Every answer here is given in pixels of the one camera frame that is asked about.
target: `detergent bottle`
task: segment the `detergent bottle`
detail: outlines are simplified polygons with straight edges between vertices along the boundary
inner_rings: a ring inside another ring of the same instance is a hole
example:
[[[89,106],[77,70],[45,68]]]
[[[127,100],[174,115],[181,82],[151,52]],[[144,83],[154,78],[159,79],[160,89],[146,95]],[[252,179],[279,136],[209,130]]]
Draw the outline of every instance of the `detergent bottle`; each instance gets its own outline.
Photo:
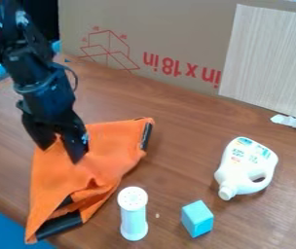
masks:
[[[226,147],[214,174],[218,195],[229,200],[265,189],[272,181],[278,156],[272,150],[246,137],[237,137]]]

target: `bottle handle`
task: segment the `bottle handle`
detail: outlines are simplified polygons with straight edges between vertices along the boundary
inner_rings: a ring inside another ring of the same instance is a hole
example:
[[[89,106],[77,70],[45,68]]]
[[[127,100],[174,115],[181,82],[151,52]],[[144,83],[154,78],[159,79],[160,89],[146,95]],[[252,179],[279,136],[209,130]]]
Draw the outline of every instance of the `bottle handle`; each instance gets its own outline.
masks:
[[[265,170],[264,171],[264,176],[265,179],[261,182],[252,182],[251,179],[248,178],[248,183],[247,186],[250,189],[250,191],[252,193],[255,192],[259,192],[262,191],[263,189],[265,189],[267,186],[269,186],[269,184],[271,183],[272,179],[273,179],[273,174],[274,172],[272,170]]]

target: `white spool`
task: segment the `white spool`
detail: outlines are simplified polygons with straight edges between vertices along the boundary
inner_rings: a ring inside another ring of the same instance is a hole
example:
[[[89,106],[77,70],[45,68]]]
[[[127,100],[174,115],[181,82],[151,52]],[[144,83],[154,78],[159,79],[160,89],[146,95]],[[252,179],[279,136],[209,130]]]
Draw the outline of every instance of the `white spool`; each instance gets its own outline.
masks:
[[[121,207],[121,234],[130,241],[143,238],[148,232],[146,221],[147,193],[138,187],[127,187],[118,193]]]

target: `black robotic arm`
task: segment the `black robotic arm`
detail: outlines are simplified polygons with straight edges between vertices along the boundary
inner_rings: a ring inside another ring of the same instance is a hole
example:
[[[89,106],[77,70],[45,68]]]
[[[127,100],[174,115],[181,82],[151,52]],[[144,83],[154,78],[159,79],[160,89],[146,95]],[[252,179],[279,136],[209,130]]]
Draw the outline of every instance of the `black robotic arm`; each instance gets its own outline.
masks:
[[[15,0],[0,0],[0,63],[22,96],[17,107],[35,143],[47,150],[60,135],[73,163],[89,150],[88,134],[73,111],[75,101],[65,70],[53,62],[51,45]]]

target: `cable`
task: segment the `cable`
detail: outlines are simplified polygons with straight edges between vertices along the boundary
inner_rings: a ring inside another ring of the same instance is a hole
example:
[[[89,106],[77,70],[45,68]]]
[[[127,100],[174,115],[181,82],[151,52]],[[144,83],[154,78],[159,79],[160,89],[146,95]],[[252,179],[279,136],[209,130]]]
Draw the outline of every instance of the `cable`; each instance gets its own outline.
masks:
[[[64,69],[64,70],[67,70],[67,71],[71,72],[72,75],[74,76],[74,79],[75,79],[73,91],[75,91],[78,88],[78,85],[79,85],[79,77],[78,77],[78,75],[70,67],[64,66],[64,65],[61,65],[61,64],[57,64],[55,62],[51,62],[51,65],[54,68]]]

